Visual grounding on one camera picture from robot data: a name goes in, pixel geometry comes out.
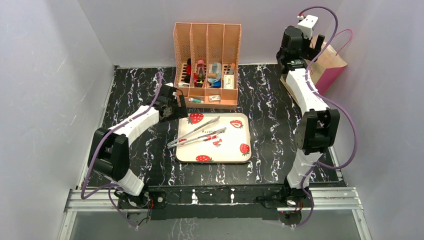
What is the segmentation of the orange plastic file organizer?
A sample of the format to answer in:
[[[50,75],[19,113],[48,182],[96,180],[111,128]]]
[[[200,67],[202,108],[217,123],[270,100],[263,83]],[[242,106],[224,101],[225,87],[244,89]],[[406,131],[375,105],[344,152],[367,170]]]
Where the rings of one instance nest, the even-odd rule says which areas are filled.
[[[242,39],[241,24],[177,22],[173,29],[176,61],[174,86],[182,91],[187,107],[235,110],[238,106],[238,67]],[[187,60],[191,58],[190,84],[183,82]],[[204,60],[205,80],[203,87],[195,87],[197,61]],[[209,87],[207,75],[209,64],[222,64],[221,88]],[[224,75],[234,75],[235,88],[224,89]],[[221,100],[210,102],[209,96],[220,95]],[[189,102],[189,98],[204,103]]]

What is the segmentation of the strawberry print tray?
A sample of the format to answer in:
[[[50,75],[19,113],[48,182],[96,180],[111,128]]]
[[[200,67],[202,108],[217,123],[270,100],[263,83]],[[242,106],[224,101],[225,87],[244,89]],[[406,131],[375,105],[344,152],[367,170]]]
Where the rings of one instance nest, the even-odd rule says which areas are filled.
[[[249,119],[243,113],[190,113],[178,121],[177,138],[196,127],[220,117],[218,123],[205,127],[200,135],[227,127],[225,133],[210,136],[203,141],[175,148],[175,158],[182,163],[242,164],[252,156]]]

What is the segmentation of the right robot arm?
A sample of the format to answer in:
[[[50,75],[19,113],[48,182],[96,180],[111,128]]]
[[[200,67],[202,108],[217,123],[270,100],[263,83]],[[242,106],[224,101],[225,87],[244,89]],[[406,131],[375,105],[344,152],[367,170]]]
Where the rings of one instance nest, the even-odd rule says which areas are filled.
[[[281,82],[301,110],[294,142],[297,147],[293,166],[286,176],[277,199],[295,207],[307,197],[309,179],[321,156],[334,144],[340,113],[331,109],[319,96],[307,72],[320,48],[310,47],[311,40],[301,29],[288,26],[283,32],[276,59],[281,67]]]

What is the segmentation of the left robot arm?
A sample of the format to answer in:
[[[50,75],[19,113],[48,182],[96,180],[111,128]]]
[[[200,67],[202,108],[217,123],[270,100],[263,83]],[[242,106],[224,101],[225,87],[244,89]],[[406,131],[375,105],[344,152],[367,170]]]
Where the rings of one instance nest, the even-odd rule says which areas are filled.
[[[94,171],[130,195],[129,200],[135,207],[144,208],[150,198],[142,190],[145,186],[143,181],[130,169],[130,146],[150,127],[187,116],[182,91],[171,83],[161,85],[153,98],[132,115],[112,127],[98,128],[94,132],[84,183],[88,183]]]

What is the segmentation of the paper cake bag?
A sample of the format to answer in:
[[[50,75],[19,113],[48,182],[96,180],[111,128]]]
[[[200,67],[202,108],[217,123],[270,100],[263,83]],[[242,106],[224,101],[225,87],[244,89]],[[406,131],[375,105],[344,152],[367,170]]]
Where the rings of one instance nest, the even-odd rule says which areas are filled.
[[[310,47],[312,48],[315,44],[316,37],[311,39]],[[335,50],[331,45],[326,46],[326,42],[322,45],[324,52],[314,61],[310,67],[310,77],[317,88],[318,92],[323,95],[325,94],[334,81],[340,76],[340,74],[347,67],[346,61],[340,56],[339,52]],[[281,73],[280,81],[295,99],[295,94],[292,88],[286,83],[288,73]]]

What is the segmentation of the metal tongs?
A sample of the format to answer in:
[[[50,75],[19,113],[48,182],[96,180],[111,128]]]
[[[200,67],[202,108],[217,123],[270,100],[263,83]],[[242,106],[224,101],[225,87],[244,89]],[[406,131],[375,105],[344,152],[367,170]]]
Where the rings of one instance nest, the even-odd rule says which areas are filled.
[[[177,139],[169,142],[166,146],[168,148],[176,148],[178,146],[203,141],[203,140],[207,139],[208,137],[213,137],[213,136],[223,134],[223,133],[226,132],[227,127],[215,129],[215,130],[212,130],[212,131],[207,131],[206,133],[203,133],[202,135],[200,135],[200,133],[202,132],[202,130],[205,127],[210,127],[210,126],[218,123],[219,120],[220,120],[219,116],[215,117],[215,118],[205,122],[204,124],[196,127],[194,130],[188,132],[187,134],[185,134],[181,137],[178,137]]]

